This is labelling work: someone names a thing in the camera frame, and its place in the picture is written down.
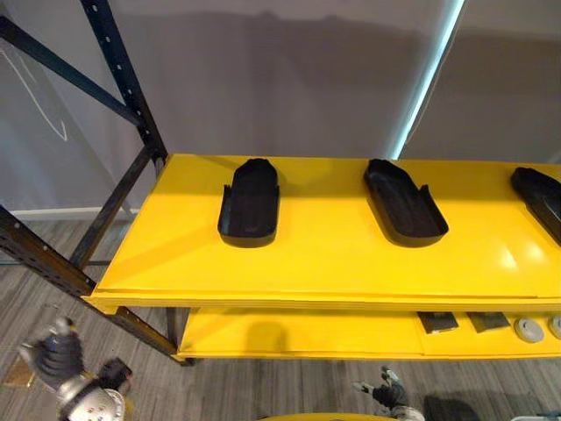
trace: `lower shelf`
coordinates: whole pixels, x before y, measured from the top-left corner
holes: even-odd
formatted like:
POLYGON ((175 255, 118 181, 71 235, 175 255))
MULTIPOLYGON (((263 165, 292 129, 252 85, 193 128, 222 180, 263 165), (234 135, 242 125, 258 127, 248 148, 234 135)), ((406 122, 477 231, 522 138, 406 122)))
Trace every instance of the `lower shelf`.
POLYGON ((561 356, 551 314, 507 314, 510 327, 477 333, 465 313, 458 328, 426 334, 414 312, 352 310, 193 309, 180 358, 323 358, 470 360, 561 356), (545 338, 519 339, 514 321, 533 318, 545 338))

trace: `white wall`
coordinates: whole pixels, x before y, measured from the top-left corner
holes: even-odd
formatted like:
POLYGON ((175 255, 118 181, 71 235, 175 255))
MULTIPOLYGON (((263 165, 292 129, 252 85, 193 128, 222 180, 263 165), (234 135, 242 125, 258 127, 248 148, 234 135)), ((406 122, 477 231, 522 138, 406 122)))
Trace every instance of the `white wall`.
MULTIPOLYGON (((4 3, 18 25, 119 97, 79 2, 4 3)), ((170 152, 373 157, 392 142, 451 0, 110 3, 170 152)), ((560 4, 468 1, 404 155, 550 159, 561 139, 560 4), (532 133, 536 147, 521 141, 532 133)), ((33 82, 2 48, 50 121, 65 122, 68 140, 0 57, 0 136, 10 151, 0 155, 0 202, 11 210, 101 205, 140 148, 135 129, 26 61, 33 82)), ((148 168, 133 207, 152 183, 148 168)))
POLYGON ((469 2, 402 157, 561 162, 561 2, 469 2))

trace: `yellow shelf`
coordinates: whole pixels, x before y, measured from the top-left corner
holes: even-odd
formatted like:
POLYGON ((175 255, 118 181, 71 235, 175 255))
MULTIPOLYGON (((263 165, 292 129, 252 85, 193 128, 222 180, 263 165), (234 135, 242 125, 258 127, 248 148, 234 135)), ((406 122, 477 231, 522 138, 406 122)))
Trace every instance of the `yellow shelf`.
MULTIPOLYGON (((399 161, 450 231, 406 248, 380 229, 367 160, 279 158, 275 241, 225 244, 223 187, 247 157, 170 157, 91 303, 354 310, 561 309, 561 249, 512 190, 520 164, 399 161)), ((559 165, 531 165, 561 178, 559 165)))
POLYGON ((514 328, 477 333, 465 313, 458 329, 426 334, 416 313, 353 310, 193 309, 179 348, 181 358, 333 358, 464 360, 561 356, 561 340, 546 313, 507 314, 541 325, 530 344, 514 328))

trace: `gray laminate floor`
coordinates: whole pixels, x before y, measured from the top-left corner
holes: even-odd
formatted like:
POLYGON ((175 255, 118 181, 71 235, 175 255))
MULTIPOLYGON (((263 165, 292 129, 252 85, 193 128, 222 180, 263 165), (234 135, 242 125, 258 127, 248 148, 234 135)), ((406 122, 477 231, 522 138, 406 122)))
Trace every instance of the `gray laminate floor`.
MULTIPOLYGON (((32 222, 29 226, 68 256, 86 222, 32 222)), ((128 224, 116 222, 95 259, 108 259, 128 224)), ((89 268, 99 278, 103 268, 89 268)), ((15 348, 52 313, 71 317, 83 339, 86 367, 95 372, 118 356, 134 371, 133 420, 239 420, 311 411, 374 413, 378 407, 351 381, 378 381, 380 366, 401 375, 412 404, 428 420, 509 420, 561 410, 561 359, 465 362, 356 360, 201 360, 180 367, 22 267, 0 267, 0 378, 15 348)), ((142 312, 163 328, 164 311, 142 312)), ((55 420, 53 396, 30 389, 0 389, 0 419, 55 420)))

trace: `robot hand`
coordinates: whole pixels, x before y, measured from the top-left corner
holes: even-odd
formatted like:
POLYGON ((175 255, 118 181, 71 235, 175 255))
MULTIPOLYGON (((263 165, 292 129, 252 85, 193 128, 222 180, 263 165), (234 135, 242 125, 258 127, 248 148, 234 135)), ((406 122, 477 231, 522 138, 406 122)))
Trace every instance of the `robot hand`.
POLYGON ((132 371, 119 359, 109 360, 97 376, 84 370, 82 345, 68 318, 19 348, 30 369, 59 400, 59 420, 123 421, 124 397, 118 392, 132 371))
POLYGON ((388 367, 382 367, 381 376, 386 384, 382 384, 378 388, 366 382, 354 382, 352 386, 358 391, 372 395, 376 401, 387 406, 390 410, 397 406, 408 406, 407 392, 397 375, 388 367))
POLYGON ((53 326, 18 350, 30 369, 52 391, 84 371, 80 339, 68 318, 57 318, 53 326))

